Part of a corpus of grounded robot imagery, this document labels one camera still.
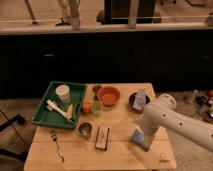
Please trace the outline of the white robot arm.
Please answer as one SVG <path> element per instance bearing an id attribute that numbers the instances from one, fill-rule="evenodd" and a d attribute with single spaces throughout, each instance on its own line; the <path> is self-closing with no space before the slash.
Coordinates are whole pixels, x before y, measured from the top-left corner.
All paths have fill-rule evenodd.
<path id="1" fill-rule="evenodd" d="M 161 94 L 145 105 L 139 127 L 152 136 L 162 126 L 213 152 L 213 125 L 176 112 L 176 106 L 171 95 Z"/>

